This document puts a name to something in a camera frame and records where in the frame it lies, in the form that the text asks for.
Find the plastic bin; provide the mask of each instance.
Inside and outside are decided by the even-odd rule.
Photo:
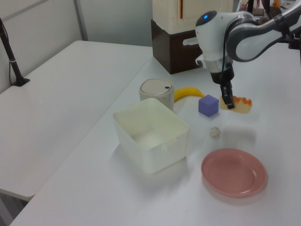
[[[146,173],[152,174],[186,155],[189,125],[154,98],[113,114],[123,150]]]

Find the white wall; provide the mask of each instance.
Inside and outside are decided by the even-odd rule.
[[[152,0],[78,0],[89,41],[151,46]]]
[[[5,21],[4,25],[23,76],[81,40],[73,0],[48,0]],[[7,88],[8,57],[0,42],[0,93]]]

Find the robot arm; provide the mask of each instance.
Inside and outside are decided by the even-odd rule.
[[[233,60],[247,62],[286,37],[301,31],[301,0],[289,11],[258,25],[251,13],[210,11],[196,23],[196,35],[203,54],[196,59],[220,84],[222,98],[234,108],[231,79]]]

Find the white table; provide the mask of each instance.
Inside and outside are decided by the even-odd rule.
[[[0,95],[0,193],[30,200],[141,67],[148,47],[77,41]]]
[[[194,86],[205,94],[220,95],[219,85],[204,69],[169,75],[150,59],[12,226],[299,225],[299,51],[277,44],[252,62],[235,63],[234,71],[234,95],[251,98],[251,112],[220,111],[207,118],[198,112],[198,97],[179,100],[174,111],[190,125],[187,158],[147,175],[123,154],[112,114],[139,101],[138,88],[149,78],[171,80],[176,89]],[[212,126],[222,131],[218,141],[209,137]],[[269,176],[265,189],[239,199],[209,188],[200,165],[208,153],[221,147],[257,157]]]

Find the orange toy food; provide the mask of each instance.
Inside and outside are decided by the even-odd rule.
[[[274,0],[273,7],[279,8],[280,7],[280,0]]]
[[[252,107],[252,100],[247,99],[245,97],[233,96],[233,101],[234,101],[235,108],[228,109],[227,105],[225,104],[224,100],[221,97],[220,108],[223,110],[230,110],[230,111],[234,111],[237,113],[243,113],[243,114],[247,114],[250,112],[251,107]]]

